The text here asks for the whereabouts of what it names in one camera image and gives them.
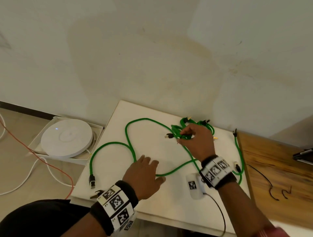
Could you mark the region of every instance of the left hand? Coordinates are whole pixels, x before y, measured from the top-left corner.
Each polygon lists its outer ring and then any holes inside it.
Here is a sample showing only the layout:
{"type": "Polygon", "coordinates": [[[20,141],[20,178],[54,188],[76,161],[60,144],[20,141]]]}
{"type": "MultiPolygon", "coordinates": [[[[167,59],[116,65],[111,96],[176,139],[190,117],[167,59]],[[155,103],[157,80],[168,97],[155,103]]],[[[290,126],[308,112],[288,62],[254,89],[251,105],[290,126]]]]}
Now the left hand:
{"type": "Polygon", "coordinates": [[[139,201],[155,194],[166,180],[165,177],[156,179],[156,168],[159,162],[153,160],[149,164],[150,160],[150,157],[142,155],[138,161],[131,164],[123,177],[123,181],[134,189],[139,201]]]}

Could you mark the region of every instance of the wristband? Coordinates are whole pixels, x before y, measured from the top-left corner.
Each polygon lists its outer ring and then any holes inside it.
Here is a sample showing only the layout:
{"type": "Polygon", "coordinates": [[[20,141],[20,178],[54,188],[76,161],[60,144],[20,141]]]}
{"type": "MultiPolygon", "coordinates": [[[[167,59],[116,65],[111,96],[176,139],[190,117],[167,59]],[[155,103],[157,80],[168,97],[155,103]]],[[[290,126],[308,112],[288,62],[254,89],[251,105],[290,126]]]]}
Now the wristband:
{"type": "Polygon", "coordinates": [[[106,235],[110,236],[129,224],[129,218],[134,214],[137,204],[138,198],[134,189],[120,180],[97,198],[90,213],[100,223],[106,235]]]}
{"type": "Polygon", "coordinates": [[[236,182],[237,179],[233,175],[229,164],[222,157],[215,157],[211,159],[208,157],[202,162],[206,164],[199,172],[202,179],[209,187],[219,189],[229,182],[236,182]]]}

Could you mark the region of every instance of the cardboard box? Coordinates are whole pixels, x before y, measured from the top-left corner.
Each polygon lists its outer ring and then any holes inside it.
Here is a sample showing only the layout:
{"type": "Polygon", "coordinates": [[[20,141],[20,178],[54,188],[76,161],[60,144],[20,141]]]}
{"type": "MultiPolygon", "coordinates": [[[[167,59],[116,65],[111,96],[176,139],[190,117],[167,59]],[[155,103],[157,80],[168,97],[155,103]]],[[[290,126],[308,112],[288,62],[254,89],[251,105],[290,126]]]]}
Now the cardboard box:
{"type": "MultiPolygon", "coordinates": [[[[69,118],[64,118],[64,117],[58,117],[55,116],[53,117],[53,119],[41,130],[41,132],[35,137],[35,139],[31,142],[31,144],[28,146],[28,148],[32,149],[36,155],[38,155],[39,157],[44,157],[44,158],[48,158],[48,159],[54,159],[54,160],[61,160],[61,161],[65,161],[65,162],[71,162],[71,163],[75,163],[75,164],[81,164],[81,165],[86,165],[89,158],[90,158],[90,154],[85,151],[77,156],[74,156],[72,158],[54,158],[51,156],[48,156],[44,150],[41,147],[41,137],[43,135],[43,133],[53,124],[61,121],[61,120],[65,120],[65,119],[69,119],[69,118]]],[[[89,126],[91,127],[91,130],[93,132],[94,135],[94,140],[91,144],[91,146],[89,147],[89,151],[91,153],[93,153],[93,150],[95,148],[95,145],[98,143],[99,138],[101,137],[104,128],[102,126],[96,125],[96,124],[91,124],[88,123],[89,126]]]]}

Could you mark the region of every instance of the floor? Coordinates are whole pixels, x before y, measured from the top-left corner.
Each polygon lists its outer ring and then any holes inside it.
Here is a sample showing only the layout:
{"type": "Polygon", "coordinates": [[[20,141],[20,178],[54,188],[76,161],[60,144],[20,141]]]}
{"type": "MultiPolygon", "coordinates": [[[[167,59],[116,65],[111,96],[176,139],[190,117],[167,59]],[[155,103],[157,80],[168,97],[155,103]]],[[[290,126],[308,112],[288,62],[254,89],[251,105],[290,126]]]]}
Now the floor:
{"type": "MultiPolygon", "coordinates": [[[[0,108],[6,127],[24,144],[29,145],[49,120],[25,115],[0,108]]],[[[36,157],[12,138],[9,134],[0,140],[0,194],[10,191],[20,185],[27,177],[36,157]]],[[[83,166],[56,160],[48,162],[69,174],[74,183],[77,182],[83,166]]],[[[69,179],[57,170],[53,174],[62,182],[69,184],[69,179]]],[[[37,162],[29,179],[16,191],[0,195],[0,221],[16,208],[41,199],[63,199],[71,188],[57,182],[49,173],[47,166],[37,162]]],[[[128,237],[156,237],[178,235],[177,228],[165,226],[149,221],[136,219],[128,237]]]]}

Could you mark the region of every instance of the orange cable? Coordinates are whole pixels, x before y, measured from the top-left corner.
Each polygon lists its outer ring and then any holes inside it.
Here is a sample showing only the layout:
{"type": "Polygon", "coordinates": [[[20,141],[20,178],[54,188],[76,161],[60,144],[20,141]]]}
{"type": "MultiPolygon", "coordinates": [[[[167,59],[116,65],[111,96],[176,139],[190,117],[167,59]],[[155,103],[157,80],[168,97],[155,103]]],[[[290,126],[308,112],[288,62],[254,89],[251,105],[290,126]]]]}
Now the orange cable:
{"type": "Polygon", "coordinates": [[[17,140],[20,144],[22,144],[23,146],[25,146],[25,147],[26,147],[34,156],[36,156],[41,162],[43,162],[43,163],[45,163],[46,165],[49,165],[49,166],[51,166],[51,167],[57,169],[58,171],[62,172],[62,173],[65,174],[67,177],[69,177],[69,179],[71,180],[71,183],[72,183],[72,184],[71,184],[71,185],[72,185],[72,188],[71,188],[71,191],[69,192],[69,194],[68,194],[68,195],[66,196],[66,198],[65,198],[65,199],[67,199],[67,198],[71,195],[71,193],[72,193],[72,191],[73,191],[73,189],[74,189],[74,182],[73,182],[73,179],[71,178],[71,176],[69,176],[67,173],[65,173],[64,171],[60,170],[59,168],[57,168],[57,167],[55,167],[55,166],[53,166],[53,165],[51,165],[51,164],[48,164],[48,163],[44,162],[42,159],[39,158],[39,156],[37,156],[37,155],[33,152],[32,149],[28,148],[23,142],[21,142],[19,139],[17,139],[17,138],[4,126],[4,124],[2,123],[1,120],[0,120],[0,123],[1,123],[1,125],[4,127],[4,129],[5,129],[15,140],[17,140]]]}

